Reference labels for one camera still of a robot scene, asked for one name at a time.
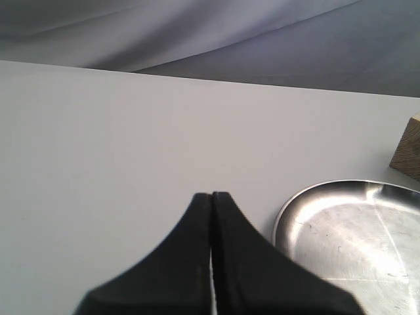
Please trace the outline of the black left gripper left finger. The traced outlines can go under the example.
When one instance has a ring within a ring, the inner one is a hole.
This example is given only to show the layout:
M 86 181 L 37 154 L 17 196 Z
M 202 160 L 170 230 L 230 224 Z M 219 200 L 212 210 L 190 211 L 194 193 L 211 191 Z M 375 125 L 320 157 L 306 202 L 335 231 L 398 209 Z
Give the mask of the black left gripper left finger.
M 139 263 L 90 290 L 76 314 L 211 314 L 211 196 L 197 193 Z

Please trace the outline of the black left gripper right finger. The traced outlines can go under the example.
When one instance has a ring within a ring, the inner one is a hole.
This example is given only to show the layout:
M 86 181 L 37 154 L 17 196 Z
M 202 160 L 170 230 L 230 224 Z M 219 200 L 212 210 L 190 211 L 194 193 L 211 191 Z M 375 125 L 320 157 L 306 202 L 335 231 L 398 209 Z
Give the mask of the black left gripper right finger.
M 213 282 L 219 314 L 363 314 L 350 293 L 271 245 L 229 193 L 213 193 L 212 202 Z

